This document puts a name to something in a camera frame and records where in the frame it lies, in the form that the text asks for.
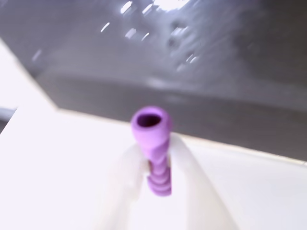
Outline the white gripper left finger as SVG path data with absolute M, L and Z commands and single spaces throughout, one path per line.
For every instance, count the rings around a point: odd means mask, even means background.
M 104 163 L 105 175 L 95 230 L 129 230 L 133 209 L 142 191 L 148 161 L 140 146 L 129 146 Z

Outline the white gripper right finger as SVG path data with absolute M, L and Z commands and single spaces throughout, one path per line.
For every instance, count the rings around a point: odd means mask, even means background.
M 192 151 L 176 134 L 169 147 L 172 195 L 186 230 L 235 230 L 236 222 Z

